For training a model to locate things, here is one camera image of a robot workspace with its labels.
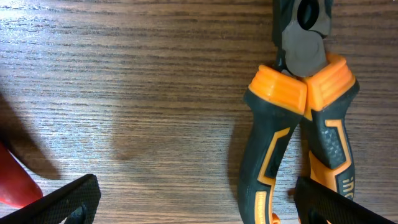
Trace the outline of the red handled snips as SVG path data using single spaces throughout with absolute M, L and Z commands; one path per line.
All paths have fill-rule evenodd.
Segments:
M 1 144 L 1 202 L 22 208 L 42 197 L 40 187 Z

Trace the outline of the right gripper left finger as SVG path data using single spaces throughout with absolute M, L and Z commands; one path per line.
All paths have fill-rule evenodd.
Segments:
M 86 174 L 42 199 L 1 218 L 1 224 L 92 224 L 101 198 L 97 177 Z

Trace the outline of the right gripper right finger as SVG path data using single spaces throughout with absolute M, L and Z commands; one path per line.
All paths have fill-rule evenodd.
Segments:
M 299 177 L 294 202 L 301 224 L 395 224 L 308 177 Z

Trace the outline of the orange black long-nose pliers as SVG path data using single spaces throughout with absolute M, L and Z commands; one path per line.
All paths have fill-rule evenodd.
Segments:
M 244 223 L 279 223 L 272 210 L 276 176 L 296 127 L 306 134 L 310 177 L 353 199 L 354 159 L 346 112 L 359 82 L 346 59 L 326 51 L 331 0 L 275 0 L 272 40 L 277 58 L 262 65 L 244 94 L 252 130 L 238 181 Z

